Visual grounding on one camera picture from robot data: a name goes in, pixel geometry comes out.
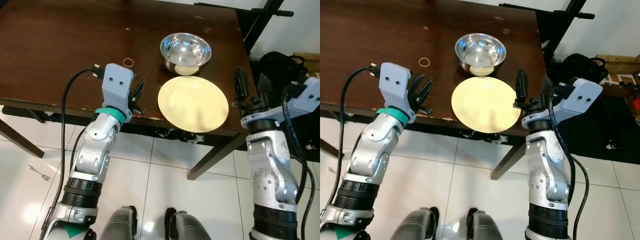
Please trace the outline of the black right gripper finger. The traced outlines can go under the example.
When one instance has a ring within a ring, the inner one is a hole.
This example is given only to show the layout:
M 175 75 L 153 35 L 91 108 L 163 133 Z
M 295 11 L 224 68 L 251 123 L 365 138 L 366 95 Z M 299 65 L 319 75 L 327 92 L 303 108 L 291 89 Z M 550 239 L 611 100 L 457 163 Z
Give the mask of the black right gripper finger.
M 516 103 L 517 104 L 525 104 L 526 99 L 528 98 L 528 74 L 526 71 L 520 67 L 518 71 L 518 75 L 516 76 Z
M 234 103 L 238 104 L 244 102 L 249 96 L 249 83 L 248 75 L 242 67 L 238 66 L 234 75 L 234 91 L 235 98 Z
M 274 98 L 274 85 L 270 78 L 263 73 L 259 75 L 257 93 L 261 100 L 272 100 Z
M 542 84 L 541 84 L 541 99 L 549 99 L 550 96 L 553 96 L 553 93 L 554 93 L 553 81 L 548 77 L 548 75 L 544 75 L 542 77 Z

